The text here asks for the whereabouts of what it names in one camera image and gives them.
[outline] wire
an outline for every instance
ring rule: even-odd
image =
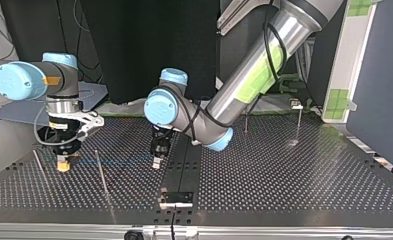
[[[83,26],[81,26],[81,24],[78,22],[78,20],[77,20],[77,13],[76,13],[76,11],[77,11],[77,1],[78,0],[75,0],[74,1],[74,7],[72,8],[72,13],[73,13],[73,15],[74,15],[74,20],[75,20],[75,23],[78,25],[78,27],[80,27],[82,30],[84,30],[84,31],[86,31],[86,32],[90,32],[90,29],[87,29],[87,28],[84,28]]]
[[[83,16],[84,16],[84,14],[81,12],[80,22],[79,22],[79,23],[82,23],[82,22],[83,22]],[[80,60],[81,30],[82,30],[82,28],[80,28],[80,29],[78,30],[77,47],[76,47],[76,49],[75,49],[75,54],[77,55],[78,63],[79,63],[82,67],[84,67],[84,68],[86,68],[86,69],[88,69],[88,70],[96,70],[97,67],[100,66],[100,62],[98,62],[94,67],[89,67],[89,66],[87,66],[86,64],[84,64],[84,63]],[[87,76],[87,75],[84,73],[84,71],[83,71],[82,69],[79,69],[79,70],[80,70],[80,72],[81,72],[81,74],[82,74],[81,78],[79,79],[80,82],[84,80],[84,77],[87,77],[87,78],[88,78],[90,81],[92,81],[93,83],[95,82],[95,81],[93,81],[89,76]]]
[[[41,145],[46,145],[46,146],[62,146],[62,145],[72,143],[73,141],[77,140],[78,139],[77,136],[74,136],[74,137],[70,138],[69,140],[66,140],[66,141],[63,141],[60,143],[50,143],[50,142],[45,142],[45,141],[41,140],[41,138],[37,132],[37,122],[38,122],[38,119],[40,118],[40,115],[42,114],[45,107],[46,107],[46,103],[43,104],[43,106],[38,111],[38,113],[34,119],[33,130],[34,130],[34,137],[36,138],[37,142],[39,142]]]
[[[96,83],[100,84],[102,82],[102,80],[103,80],[103,74],[100,75],[100,77],[96,80]]]
[[[306,76],[304,74],[304,70],[302,69],[301,58],[299,57],[299,53],[297,51],[296,51],[295,57],[296,57],[296,64],[298,65],[298,68],[301,70],[301,78],[302,78],[302,82],[305,84],[306,91],[308,92],[309,97],[312,99],[312,102],[315,104],[315,107],[317,107],[317,109],[320,111],[321,115],[323,115],[323,110],[320,108],[320,105],[317,104],[317,102],[315,101],[314,97],[311,94],[311,91],[309,90],[308,80],[306,79]]]
[[[83,22],[83,16],[84,16],[84,14],[81,13],[80,23]],[[80,63],[81,66],[83,66],[83,67],[85,67],[85,68],[87,68],[87,69],[89,69],[89,70],[95,70],[97,67],[99,67],[99,65],[100,65],[99,62],[98,62],[94,67],[89,67],[89,66],[87,66],[86,64],[84,64],[84,63],[80,60],[80,57],[79,57],[79,55],[80,55],[80,44],[81,44],[81,29],[78,30],[77,47],[76,47],[76,49],[75,49],[75,53],[77,54],[78,62]]]

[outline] black cable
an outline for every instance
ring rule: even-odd
[[[307,79],[305,78],[305,75],[302,72],[303,69],[302,69],[302,62],[301,62],[300,56],[297,56],[296,64],[299,66],[299,69],[301,70],[302,81],[305,84],[305,88],[306,88],[306,91],[309,94],[309,97],[312,99],[312,102],[315,104],[315,106],[317,107],[318,111],[320,111],[321,115],[323,115],[323,110],[320,108],[320,105],[317,104],[317,102],[315,101],[313,95],[311,94],[311,91],[309,90],[308,81],[307,81]]]
[[[268,6],[273,6],[274,0],[272,0],[268,5],[267,9],[265,10],[265,19],[264,23],[262,24],[262,29],[263,29],[263,34],[264,34],[264,45],[265,45],[265,51],[267,52],[267,60],[268,60],[268,66],[271,69],[271,72],[273,74],[274,80],[276,82],[280,81],[279,75],[281,75],[282,71],[284,70],[287,62],[287,50],[286,50],[286,45],[284,44],[283,39],[280,37],[279,33],[275,29],[275,27],[267,23],[268,21],[268,10],[270,9]],[[274,67],[274,62],[273,62],[273,57],[271,54],[271,49],[268,44],[268,29],[273,33],[274,37],[278,40],[280,44],[281,51],[283,52],[283,58],[282,58],[282,64],[280,70],[277,72],[275,67]],[[259,100],[262,98],[263,94],[259,94],[258,97],[256,98],[255,102],[253,103],[252,107],[249,109],[249,111],[246,113],[246,115],[249,115],[252,113],[253,109],[255,109],[255,106],[258,104]]]
[[[172,221],[171,221],[171,227],[170,227],[172,240],[175,240],[175,231],[174,231],[175,210],[176,210],[176,208],[174,208],[174,214],[172,215]]]
[[[75,23],[78,25],[78,27],[79,27],[80,29],[82,29],[82,30],[84,30],[84,31],[86,31],[86,32],[90,32],[90,29],[84,28],[84,27],[81,25],[81,23],[79,23],[78,20],[77,20],[77,1],[78,1],[78,0],[75,0],[75,1],[74,1],[74,7],[72,8],[72,14],[74,15]]]
[[[80,23],[83,22],[83,17],[84,14],[81,12]],[[75,49],[75,54],[77,54],[77,60],[81,66],[87,68],[88,70],[95,70],[97,67],[99,67],[100,62],[98,62],[94,67],[89,67],[80,60],[81,30],[81,28],[78,30],[77,47]]]

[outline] label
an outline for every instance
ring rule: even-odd
[[[54,129],[67,130],[68,129],[68,124],[60,124],[60,123],[49,122],[49,127],[50,128],[54,128]]]
[[[270,50],[274,67],[278,71],[283,57],[281,48],[270,46]],[[258,58],[245,78],[245,82],[238,91],[236,99],[246,104],[251,103],[259,93],[266,93],[274,85],[275,79],[267,60],[267,52],[264,52]]]
[[[48,86],[57,86],[61,81],[60,77],[43,77],[44,84]]]

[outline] gray metal plate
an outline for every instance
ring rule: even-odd
[[[297,118],[254,116],[249,133],[241,118],[225,151],[201,150],[199,179],[182,180],[199,182],[192,225],[393,227],[393,175],[316,116],[299,130]]]
[[[151,125],[145,119],[106,119],[105,127],[84,142],[82,159],[67,173],[56,170],[49,150],[39,154],[45,171],[34,159],[16,163],[0,173],[0,221],[153,224],[167,163],[152,168],[150,141]]]

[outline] black cover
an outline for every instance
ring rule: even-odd
[[[82,0],[114,103],[146,97],[162,68],[189,74],[186,96],[215,92],[218,0]]]

